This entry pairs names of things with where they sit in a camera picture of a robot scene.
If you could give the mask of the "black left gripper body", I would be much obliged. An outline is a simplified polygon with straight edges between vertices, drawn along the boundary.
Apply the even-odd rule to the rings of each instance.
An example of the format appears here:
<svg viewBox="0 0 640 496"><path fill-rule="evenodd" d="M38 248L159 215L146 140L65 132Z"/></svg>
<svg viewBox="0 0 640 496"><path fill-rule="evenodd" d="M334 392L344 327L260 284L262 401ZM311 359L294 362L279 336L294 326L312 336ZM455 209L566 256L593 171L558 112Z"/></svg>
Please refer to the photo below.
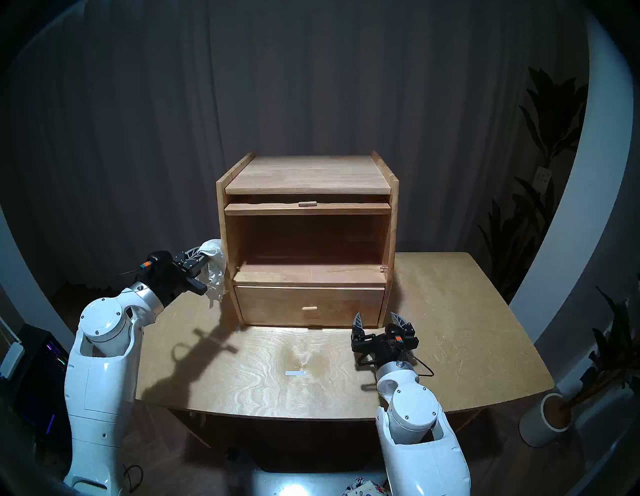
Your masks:
<svg viewBox="0 0 640 496"><path fill-rule="evenodd" d="M172 303L188 291L188 275L172 259L153 259L149 268L149 288L161 303Z"/></svg>

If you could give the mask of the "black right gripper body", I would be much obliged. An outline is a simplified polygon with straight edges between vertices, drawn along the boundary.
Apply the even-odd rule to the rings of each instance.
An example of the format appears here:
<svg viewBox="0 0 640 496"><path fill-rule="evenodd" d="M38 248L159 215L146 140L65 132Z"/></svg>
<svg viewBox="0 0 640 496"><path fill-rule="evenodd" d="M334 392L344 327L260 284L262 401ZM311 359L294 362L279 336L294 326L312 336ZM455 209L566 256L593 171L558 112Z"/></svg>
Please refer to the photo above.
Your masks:
<svg viewBox="0 0 640 496"><path fill-rule="evenodd" d="M419 339L415 335L405 335L395 325L386 325L384 332L353 336L351 330L351 350L359 354L358 366L373 365L380 368L387 363L407 361L408 351L415 350Z"/></svg>

